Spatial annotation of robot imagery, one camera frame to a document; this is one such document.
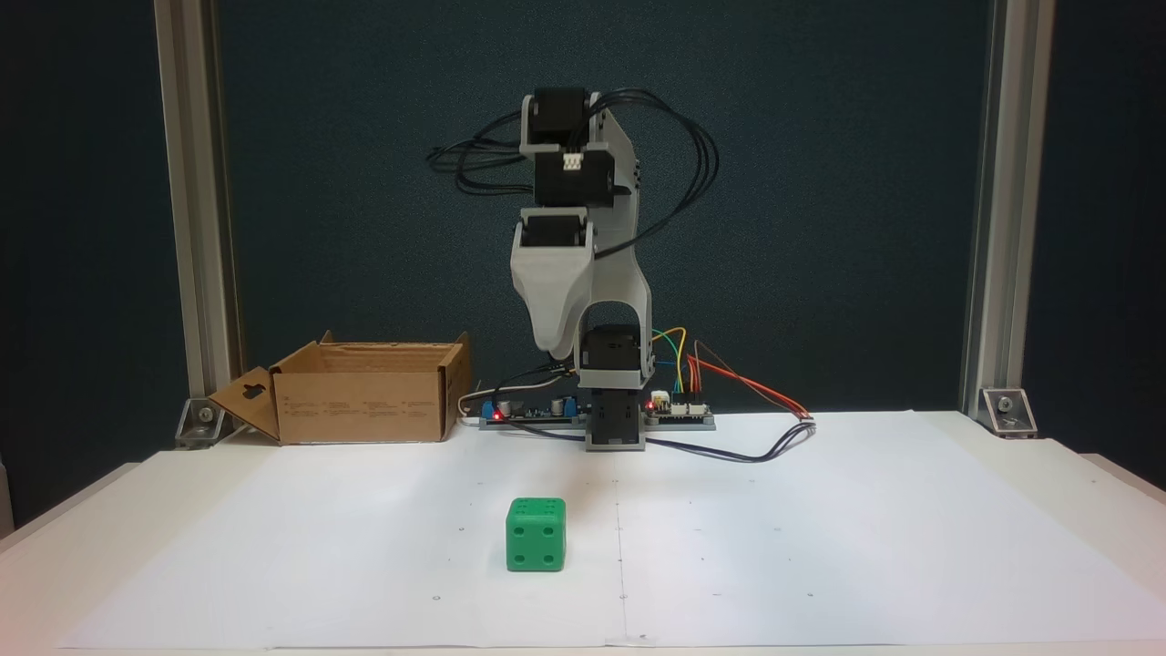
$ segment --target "wire bundle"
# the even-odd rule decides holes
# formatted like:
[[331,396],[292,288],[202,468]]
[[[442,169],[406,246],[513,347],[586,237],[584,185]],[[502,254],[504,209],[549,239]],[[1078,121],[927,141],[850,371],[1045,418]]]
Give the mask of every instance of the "wire bundle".
[[[655,337],[652,338],[653,343],[656,341],[656,340],[663,339],[663,340],[667,340],[669,345],[672,345],[673,351],[676,354],[676,365],[679,366],[679,364],[683,359],[683,345],[684,345],[686,339],[688,337],[688,331],[686,331],[683,326],[676,326],[676,327],[670,327],[670,330],[668,330],[668,331],[662,331],[662,332],[661,331],[653,331],[653,332],[655,333]],[[673,334],[673,333],[680,333],[681,334],[680,346],[677,346],[669,338],[669,336]],[[656,445],[656,446],[665,446],[665,447],[668,447],[668,449],[675,449],[677,451],[683,451],[686,453],[693,453],[693,454],[696,454],[696,456],[704,456],[704,457],[708,457],[708,458],[716,458],[718,460],[728,460],[730,463],[768,463],[768,461],[778,458],[782,453],[785,453],[791,446],[794,445],[794,443],[798,440],[799,437],[809,438],[810,436],[814,435],[814,432],[817,429],[817,425],[814,423],[814,418],[810,416],[809,411],[806,410],[805,407],[802,407],[800,403],[793,401],[792,398],[782,395],[781,393],[778,393],[775,390],[766,388],[765,386],[761,386],[760,383],[757,383],[756,381],[750,381],[749,379],[745,379],[744,376],[737,374],[736,372],[732,371],[731,367],[729,367],[728,364],[725,364],[724,360],[721,359],[721,357],[718,357],[716,353],[714,353],[712,350],[710,350],[707,345],[701,344],[698,340],[694,340],[693,341],[693,352],[694,353],[698,353],[702,350],[704,352],[707,352],[709,355],[711,355],[714,359],[716,359],[717,362],[719,362],[722,365],[722,367],[717,367],[717,366],[714,366],[714,365],[709,365],[707,362],[702,362],[700,360],[700,358],[697,358],[696,355],[689,355],[688,357],[688,364],[689,364],[689,387],[688,387],[688,389],[689,389],[689,393],[697,393],[698,394],[701,392],[701,372],[704,371],[704,369],[707,369],[709,372],[714,372],[716,374],[725,376],[726,379],[733,379],[733,380],[737,380],[737,381],[744,383],[746,387],[749,387],[750,389],[752,389],[754,393],[761,395],[761,397],[765,398],[767,402],[770,402],[770,403],[772,403],[772,404],[774,404],[774,405],[777,405],[779,408],[784,408],[784,409],[788,410],[789,412],[792,412],[795,417],[798,417],[798,421],[799,421],[798,424],[794,424],[788,431],[786,431],[785,433],[782,433],[781,437],[778,438],[778,442],[775,442],[773,444],[773,446],[768,449],[768,451],[766,451],[765,453],[758,454],[758,456],[750,456],[750,454],[745,454],[745,453],[737,453],[737,452],[732,452],[732,451],[725,451],[725,450],[715,449],[715,447],[710,447],[710,446],[703,446],[703,445],[694,445],[694,444],[690,444],[690,443],[677,443],[675,440],[665,440],[665,439],[660,439],[660,438],[645,438],[645,442],[647,444]],[[507,383],[511,383],[512,381],[517,381],[519,379],[525,379],[527,376],[534,376],[534,375],[539,375],[539,374],[545,375],[545,376],[550,376],[550,378],[547,379],[546,381],[542,381],[540,383],[535,383],[533,386],[506,387]],[[498,396],[500,394],[505,394],[505,393],[508,393],[508,392],[512,392],[512,390],[517,392],[517,390],[538,389],[538,388],[549,387],[549,386],[554,385],[555,382],[557,382],[557,381],[560,381],[562,379],[569,378],[571,375],[574,375],[574,371],[571,371],[568,365],[561,364],[561,362],[554,362],[553,361],[553,362],[549,362],[549,364],[543,365],[541,367],[536,367],[536,368],[534,368],[534,369],[532,369],[529,372],[524,372],[522,374],[519,374],[517,376],[511,376],[510,379],[506,379],[501,383],[498,383],[498,387],[494,388],[491,392],[475,393],[472,395],[466,395],[465,397],[462,397],[462,401],[468,401],[469,398],[482,397],[482,396],[487,396],[489,395],[491,397],[493,404],[494,404],[494,408],[498,408]],[[679,368],[676,371],[676,386],[679,388],[679,392],[683,393],[683,382],[681,381],[681,371]],[[553,433],[550,431],[543,431],[541,429],[535,429],[535,428],[528,426],[526,424],[513,422],[508,417],[503,417],[501,419],[503,419],[503,422],[505,422],[510,426],[513,426],[513,428],[519,429],[521,431],[526,431],[527,433],[533,433],[535,436],[540,436],[540,437],[543,437],[543,438],[554,438],[554,439],[557,439],[557,440],[571,440],[571,442],[577,442],[577,443],[578,442],[583,442],[583,437],[582,436],[568,436],[568,435],[563,435],[563,433]]]
[[701,125],[693,119],[677,113],[675,110],[669,107],[667,103],[646,89],[625,87],[599,94],[599,98],[592,103],[591,106],[588,107],[588,111],[583,114],[583,121],[575,127],[574,132],[571,132],[567,142],[568,149],[580,150],[583,147],[586,140],[588,122],[591,117],[598,115],[603,111],[620,105],[649,107],[663,112],[680,122],[680,125],[688,132],[688,135],[693,139],[693,147],[696,148],[696,170],[693,171],[693,177],[688,183],[688,188],[684,190],[684,195],[667,216],[647,226],[642,232],[631,239],[620,241],[619,244],[597,252],[595,254],[595,259],[602,259],[618,253],[619,251],[631,247],[640,240],[647,239],[648,237],[663,230],[668,223],[672,221],[673,217],[691,206],[693,203],[698,200],[701,196],[709,190],[709,186],[712,185],[712,182],[717,178],[717,174],[721,170],[721,151],[717,149],[717,143],[708,131],[701,127]]
[[[599,94],[596,101],[584,112],[583,120],[571,131],[567,141],[567,149],[580,151],[583,148],[588,139],[588,125],[592,117],[599,115],[600,112],[606,112],[611,107],[627,105],[653,108],[663,112],[680,122],[684,131],[688,132],[688,135],[693,140],[693,147],[696,149],[696,170],[693,171],[693,177],[684,190],[684,195],[667,216],[647,226],[631,239],[596,252],[595,259],[603,259],[618,253],[635,245],[641,239],[646,239],[663,230],[672,221],[673,217],[691,206],[693,203],[698,200],[709,190],[709,186],[717,178],[717,172],[721,170],[721,151],[717,149],[717,143],[712,140],[708,131],[693,119],[669,107],[656,94],[646,89],[638,87],[616,89],[614,91]],[[429,168],[434,172],[452,174],[454,185],[463,193],[471,196],[533,193],[534,186],[532,184],[483,182],[465,175],[470,171],[512,165],[526,158],[519,154],[519,140],[504,141],[487,136],[491,132],[515,122],[521,118],[521,112],[511,112],[494,119],[476,132],[470,139],[463,139],[449,146],[435,146],[426,155],[426,162],[428,162]]]
[[457,186],[458,191],[470,196],[533,193],[534,186],[531,184],[517,182],[499,184],[472,179],[465,175],[468,171],[503,168],[526,160],[526,156],[518,151],[519,141],[517,139],[503,141],[486,136],[521,117],[521,112],[511,112],[490,121],[469,139],[449,146],[434,146],[426,155],[429,169],[440,174],[454,174],[454,185]]

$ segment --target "box flap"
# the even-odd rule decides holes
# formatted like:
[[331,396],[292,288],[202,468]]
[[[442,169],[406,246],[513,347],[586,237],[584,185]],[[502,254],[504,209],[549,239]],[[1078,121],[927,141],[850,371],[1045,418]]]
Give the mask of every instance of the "box flap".
[[324,372],[324,358],[316,343],[308,343],[300,351],[272,366],[272,374],[323,374]]
[[426,373],[441,369],[442,361],[456,345],[385,345],[342,343],[321,345],[324,372],[354,374],[360,372]]
[[210,398],[223,410],[279,442],[280,425],[275,418],[272,376],[262,367],[257,367],[244,374],[229,387],[211,395]]
[[[465,353],[470,353],[470,334],[469,333],[462,333],[462,336],[454,344],[455,345],[462,345],[462,350],[461,351],[464,351]],[[458,355],[458,350],[452,350],[452,348],[449,350],[449,353],[445,354],[445,358],[441,361],[441,365],[438,365],[438,367],[449,367],[450,364],[454,362],[454,359],[457,358],[457,355]]]

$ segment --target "green dice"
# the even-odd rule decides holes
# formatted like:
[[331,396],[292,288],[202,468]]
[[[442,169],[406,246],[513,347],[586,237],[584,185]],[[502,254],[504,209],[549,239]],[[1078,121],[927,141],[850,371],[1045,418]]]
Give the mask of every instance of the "green dice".
[[567,505],[561,499],[515,499],[506,515],[506,569],[557,572],[567,553]]

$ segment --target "orange wire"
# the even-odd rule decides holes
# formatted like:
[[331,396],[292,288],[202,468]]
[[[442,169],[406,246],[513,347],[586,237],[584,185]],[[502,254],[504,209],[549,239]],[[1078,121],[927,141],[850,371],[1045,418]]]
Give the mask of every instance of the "orange wire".
[[710,371],[715,372],[716,374],[719,374],[719,375],[722,375],[722,376],[724,376],[726,379],[736,379],[737,381],[740,381],[742,383],[745,383],[746,386],[749,386],[750,388],[753,388],[754,390],[758,390],[758,392],[761,392],[761,393],[771,395],[772,397],[774,397],[774,398],[781,401],[784,404],[788,405],[789,409],[794,411],[794,415],[809,417],[809,411],[806,410],[805,407],[802,407],[800,403],[795,402],[794,400],[787,397],[786,395],[784,395],[784,394],[781,394],[781,393],[779,393],[777,390],[771,390],[770,388],[766,388],[765,386],[758,383],[757,381],[752,381],[752,380],[746,379],[746,378],[744,378],[744,376],[742,376],[739,374],[735,374],[732,372],[728,372],[725,369],[721,369],[719,367],[717,367],[715,365],[711,365],[711,364],[708,364],[708,362],[700,362],[697,359],[693,358],[691,355],[688,357],[688,366],[690,368],[691,367],[697,367],[697,364],[700,364],[700,366],[702,366],[702,367],[704,367],[707,369],[710,369]]
[[[696,345],[698,345],[698,344],[700,344],[700,340],[693,340],[693,353],[694,354],[698,353],[696,351]],[[689,361],[688,361],[688,381],[689,381],[689,387],[693,387],[691,382],[695,381],[696,382],[696,387],[693,388],[693,389],[696,390],[696,392],[701,392],[701,383],[702,383],[702,381],[701,381],[701,358],[700,358],[700,355],[697,355],[695,359],[693,357],[689,357]]]

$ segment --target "yellow wire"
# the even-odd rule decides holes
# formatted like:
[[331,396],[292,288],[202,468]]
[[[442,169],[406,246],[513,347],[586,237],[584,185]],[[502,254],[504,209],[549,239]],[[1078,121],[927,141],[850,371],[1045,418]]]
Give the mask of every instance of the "yellow wire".
[[660,333],[659,336],[653,336],[652,341],[656,341],[665,336],[672,336],[676,331],[680,331],[680,346],[676,347],[676,382],[680,385],[680,393],[684,393],[684,380],[680,376],[680,361],[683,360],[684,355],[684,340],[688,339],[688,331],[683,325],[677,325],[675,327],[668,327],[667,331]]

